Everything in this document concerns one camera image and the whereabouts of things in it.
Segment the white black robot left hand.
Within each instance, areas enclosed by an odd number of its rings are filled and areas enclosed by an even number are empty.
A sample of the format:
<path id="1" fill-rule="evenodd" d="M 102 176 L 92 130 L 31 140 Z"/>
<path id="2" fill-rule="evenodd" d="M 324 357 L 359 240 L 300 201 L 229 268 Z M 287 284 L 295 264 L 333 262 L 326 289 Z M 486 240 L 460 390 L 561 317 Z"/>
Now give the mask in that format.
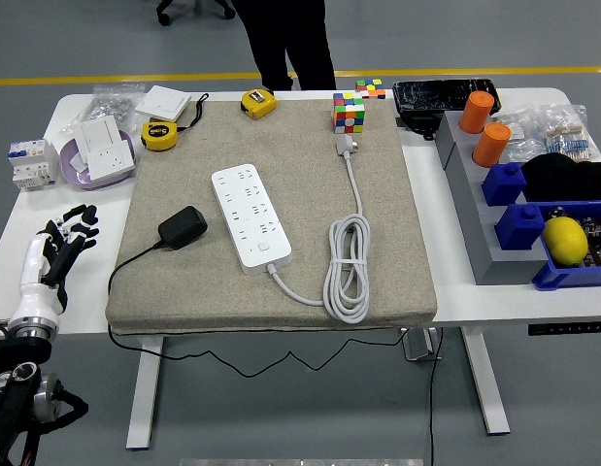
<path id="1" fill-rule="evenodd" d="M 66 277 L 78 256 L 96 245 L 97 207 L 80 205 L 51 219 L 30 240 L 20 276 L 20 302 L 11 316 L 11 333 L 58 330 L 67 306 Z"/>

